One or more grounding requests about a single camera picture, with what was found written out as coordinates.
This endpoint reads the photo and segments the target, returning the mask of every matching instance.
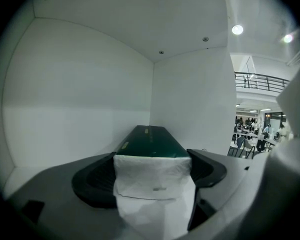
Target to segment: metal railing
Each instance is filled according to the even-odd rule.
[[[265,74],[234,72],[235,86],[281,93],[289,80]]]

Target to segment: ceiling light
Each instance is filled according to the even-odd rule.
[[[294,37],[291,34],[287,34],[284,38],[283,41],[285,43],[290,43],[292,40],[294,39]]]
[[[240,35],[240,34],[242,34],[243,31],[244,31],[244,28],[241,25],[235,25],[232,28],[232,33],[234,33],[235,35]]]

